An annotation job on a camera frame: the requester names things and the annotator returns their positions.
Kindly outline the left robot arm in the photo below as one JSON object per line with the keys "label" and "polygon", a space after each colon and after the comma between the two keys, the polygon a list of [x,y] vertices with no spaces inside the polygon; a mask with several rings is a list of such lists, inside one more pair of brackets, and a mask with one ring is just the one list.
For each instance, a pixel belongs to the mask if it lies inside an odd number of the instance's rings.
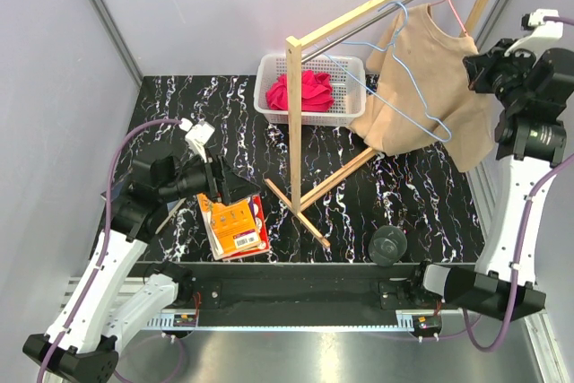
{"label": "left robot arm", "polygon": [[166,220],[170,203],[204,194],[231,205],[259,190],[220,155],[196,155],[184,165],[171,151],[136,157],[117,197],[106,201],[104,229],[72,297],[49,329],[29,335],[22,347],[39,365],[37,380],[51,372],[71,382],[109,381],[119,354],[151,318],[168,306],[182,308],[196,300],[192,272],[163,262],[130,300],[111,308]]}

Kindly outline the beige t shirt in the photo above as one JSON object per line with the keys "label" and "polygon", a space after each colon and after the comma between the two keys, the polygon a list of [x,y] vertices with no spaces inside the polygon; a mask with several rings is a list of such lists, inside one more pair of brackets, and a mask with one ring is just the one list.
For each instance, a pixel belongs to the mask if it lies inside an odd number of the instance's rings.
{"label": "beige t shirt", "polygon": [[476,52],[472,37],[433,21],[430,4],[400,12],[367,59],[377,89],[350,129],[387,156],[441,141],[459,171],[472,170],[494,145],[494,98],[468,89],[462,62]]}

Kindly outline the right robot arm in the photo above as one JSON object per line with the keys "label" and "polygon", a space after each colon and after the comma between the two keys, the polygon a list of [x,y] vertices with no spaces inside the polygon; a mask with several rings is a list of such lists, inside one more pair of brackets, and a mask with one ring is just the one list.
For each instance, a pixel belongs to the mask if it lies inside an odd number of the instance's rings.
{"label": "right robot arm", "polygon": [[573,93],[573,53],[551,47],[537,54],[525,40],[501,39],[463,64],[470,90],[493,94],[503,106],[494,130],[501,189],[474,268],[427,264],[407,285],[407,297],[422,309],[440,296],[490,318],[509,312],[517,320],[545,306],[545,294],[535,288],[535,244],[566,149],[559,116]]}

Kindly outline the red t shirt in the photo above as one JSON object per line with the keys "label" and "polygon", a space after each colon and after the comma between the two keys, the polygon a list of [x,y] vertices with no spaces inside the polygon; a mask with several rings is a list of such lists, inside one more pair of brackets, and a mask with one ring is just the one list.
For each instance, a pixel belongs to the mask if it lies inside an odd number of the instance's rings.
{"label": "red t shirt", "polygon": [[[267,106],[273,110],[287,110],[288,82],[285,74],[265,94]],[[305,71],[301,75],[301,110],[303,112],[327,112],[334,105],[331,75]]]}

